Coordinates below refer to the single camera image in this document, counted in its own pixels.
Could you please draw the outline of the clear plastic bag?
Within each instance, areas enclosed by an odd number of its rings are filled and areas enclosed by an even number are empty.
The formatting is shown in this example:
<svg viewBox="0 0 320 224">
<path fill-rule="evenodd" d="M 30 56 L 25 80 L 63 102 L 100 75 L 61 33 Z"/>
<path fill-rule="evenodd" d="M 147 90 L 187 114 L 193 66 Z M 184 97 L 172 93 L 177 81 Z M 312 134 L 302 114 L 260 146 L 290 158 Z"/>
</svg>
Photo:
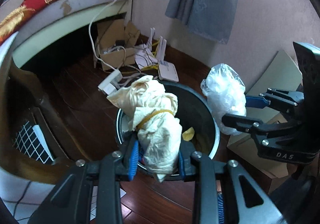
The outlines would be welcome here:
<svg viewBox="0 0 320 224">
<path fill-rule="evenodd" d="M 220 132 L 225 135 L 241 134 L 222 123 L 225 114 L 246 115 L 246 87 L 238 73 L 227 64 L 217 64 L 211 68 L 200 87 Z"/>
</svg>

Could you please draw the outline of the yellow cloth bundle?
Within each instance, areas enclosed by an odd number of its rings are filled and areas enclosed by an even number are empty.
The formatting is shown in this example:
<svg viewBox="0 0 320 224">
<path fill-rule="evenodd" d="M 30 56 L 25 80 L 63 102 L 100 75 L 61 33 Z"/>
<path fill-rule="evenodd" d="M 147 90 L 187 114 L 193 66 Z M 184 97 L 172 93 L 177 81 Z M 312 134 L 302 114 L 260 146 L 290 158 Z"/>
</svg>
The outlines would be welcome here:
<svg viewBox="0 0 320 224">
<path fill-rule="evenodd" d="M 187 129 L 185 132 L 182 133 L 182 139 L 184 141 L 191 141 L 193 139 L 195 135 L 195 130 L 193 129 L 193 127 L 190 127 L 189 129 Z"/>
</svg>

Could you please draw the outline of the cream plastic bag bundle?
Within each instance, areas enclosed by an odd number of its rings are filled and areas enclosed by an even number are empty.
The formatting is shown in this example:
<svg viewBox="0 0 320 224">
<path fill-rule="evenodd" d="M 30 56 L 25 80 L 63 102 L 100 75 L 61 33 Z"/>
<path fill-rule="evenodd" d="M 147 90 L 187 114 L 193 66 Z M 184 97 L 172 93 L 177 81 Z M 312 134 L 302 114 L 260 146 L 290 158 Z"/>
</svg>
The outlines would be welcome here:
<svg viewBox="0 0 320 224">
<path fill-rule="evenodd" d="M 182 126 L 176 117 L 178 98 L 167 93 L 163 84 L 146 75 L 107 96 L 129 118 L 144 151 L 146 169 L 163 182 L 177 169 Z"/>
</svg>

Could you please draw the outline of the black plastic trash bucket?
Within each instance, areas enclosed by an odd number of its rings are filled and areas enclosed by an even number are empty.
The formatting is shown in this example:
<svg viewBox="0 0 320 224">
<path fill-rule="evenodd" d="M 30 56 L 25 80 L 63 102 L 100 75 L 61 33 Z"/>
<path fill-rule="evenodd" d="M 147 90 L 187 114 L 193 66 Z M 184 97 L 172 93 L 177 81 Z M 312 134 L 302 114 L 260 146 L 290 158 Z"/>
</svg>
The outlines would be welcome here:
<svg viewBox="0 0 320 224">
<path fill-rule="evenodd" d="M 191 87 L 181 83 L 169 81 L 160 81 L 165 87 L 166 92 L 175 94 L 178 98 L 177 118 L 180 120 L 182 132 L 193 127 L 195 135 L 191 142 L 195 149 L 203 154 L 206 154 L 213 159 L 220 143 L 220 130 L 212 117 L 208 103 L 204 97 L 193 90 Z M 117 145 L 121 145 L 131 136 L 131 131 L 128 127 L 129 118 L 118 109 L 116 117 L 116 137 Z M 140 158 L 138 170 L 147 175 L 152 176 L 143 163 L 143 150 L 140 149 Z"/>
</svg>

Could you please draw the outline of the white grid tablecloth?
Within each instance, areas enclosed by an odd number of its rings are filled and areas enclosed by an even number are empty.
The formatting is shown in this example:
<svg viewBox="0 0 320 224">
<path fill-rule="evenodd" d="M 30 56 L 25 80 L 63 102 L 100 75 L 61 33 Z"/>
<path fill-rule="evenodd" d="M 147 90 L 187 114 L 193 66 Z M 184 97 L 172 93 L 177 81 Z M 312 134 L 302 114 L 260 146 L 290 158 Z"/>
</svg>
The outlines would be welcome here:
<svg viewBox="0 0 320 224">
<path fill-rule="evenodd" d="M 44 139 L 42 129 L 30 120 L 24 120 L 14 135 L 14 141 L 18 142 L 15 152 L 21 152 L 23 145 L 35 145 L 39 152 L 31 152 L 32 155 L 44 156 L 40 162 L 52 162 L 52 159 L 43 148 L 41 140 Z M 27 223 L 44 198 L 54 188 L 52 184 L 30 181 L 9 173 L 1 167 L 1 201 L 8 211 L 13 223 Z"/>
</svg>

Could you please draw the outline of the white wifi router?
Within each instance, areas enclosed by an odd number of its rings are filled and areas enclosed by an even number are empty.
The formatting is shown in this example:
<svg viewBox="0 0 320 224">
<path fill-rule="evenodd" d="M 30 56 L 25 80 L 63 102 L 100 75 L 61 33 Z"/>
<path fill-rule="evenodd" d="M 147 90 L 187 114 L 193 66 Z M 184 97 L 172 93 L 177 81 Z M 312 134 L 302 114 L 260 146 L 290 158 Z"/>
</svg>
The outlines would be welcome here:
<svg viewBox="0 0 320 224">
<path fill-rule="evenodd" d="M 152 56 L 155 58 L 155 61 L 157 61 L 159 79 L 178 82 L 179 78 L 175 65 L 164 60 L 167 40 L 160 36 L 159 39 L 153 43 L 152 40 L 155 36 L 155 32 L 155 28 L 150 28 L 150 36 L 146 45 L 148 50 L 152 53 Z"/>
</svg>

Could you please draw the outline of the white power strip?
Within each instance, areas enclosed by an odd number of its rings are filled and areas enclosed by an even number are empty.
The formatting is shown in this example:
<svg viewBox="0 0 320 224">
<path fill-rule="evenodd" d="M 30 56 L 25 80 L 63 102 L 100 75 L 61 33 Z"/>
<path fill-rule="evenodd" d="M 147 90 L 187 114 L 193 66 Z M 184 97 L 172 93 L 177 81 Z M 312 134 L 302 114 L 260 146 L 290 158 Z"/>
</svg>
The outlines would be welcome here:
<svg viewBox="0 0 320 224">
<path fill-rule="evenodd" d="M 122 79 L 123 76 L 120 70 L 116 69 L 98 85 L 98 90 L 103 92 L 105 95 L 110 95 L 120 89 L 119 82 Z"/>
</svg>

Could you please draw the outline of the cardboard box on floor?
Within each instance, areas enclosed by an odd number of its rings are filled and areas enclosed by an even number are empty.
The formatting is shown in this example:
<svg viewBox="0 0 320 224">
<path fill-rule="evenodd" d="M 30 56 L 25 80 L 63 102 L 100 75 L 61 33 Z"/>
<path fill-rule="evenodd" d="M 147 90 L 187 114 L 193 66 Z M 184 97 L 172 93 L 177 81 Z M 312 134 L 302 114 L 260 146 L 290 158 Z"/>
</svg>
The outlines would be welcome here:
<svg viewBox="0 0 320 224">
<path fill-rule="evenodd" d="M 135 63 L 135 45 L 140 30 L 132 22 L 123 19 L 97 24 L 96 52 L 103 71 L 118 69 Z"/>
</svg>

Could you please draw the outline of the bed with red headboard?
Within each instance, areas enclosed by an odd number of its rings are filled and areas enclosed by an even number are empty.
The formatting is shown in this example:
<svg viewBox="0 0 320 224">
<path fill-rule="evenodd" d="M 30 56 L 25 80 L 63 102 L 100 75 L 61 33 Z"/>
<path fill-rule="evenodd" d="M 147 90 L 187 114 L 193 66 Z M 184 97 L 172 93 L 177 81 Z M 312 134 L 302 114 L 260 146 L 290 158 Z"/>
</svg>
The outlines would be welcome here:
<svg viewBox="0 0 320 224">
<path fill-rule="evenodd" d="M 11 60 L 20 68 L 67 34 L 91 22 L 126 13 L 130 7 L 130 0 L 58 0 L 1 45 L 1 69 Z"/>
</svg>

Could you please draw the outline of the wooden table frame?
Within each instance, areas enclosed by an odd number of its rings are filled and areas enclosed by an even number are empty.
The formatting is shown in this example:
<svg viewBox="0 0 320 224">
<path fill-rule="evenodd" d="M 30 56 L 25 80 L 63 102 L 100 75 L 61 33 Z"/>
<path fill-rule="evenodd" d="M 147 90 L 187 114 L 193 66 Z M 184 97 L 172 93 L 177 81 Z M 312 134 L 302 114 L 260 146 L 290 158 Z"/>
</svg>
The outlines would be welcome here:
<svg viewBox="0 0 320 224">
<path fill-rule="evenodd" d="M 12 58 L 1 65 L 1 168 L 30 181 L 55 184 L 72 159 L 58 134 L 69 133 L 38 77 Z"/>
</svg>

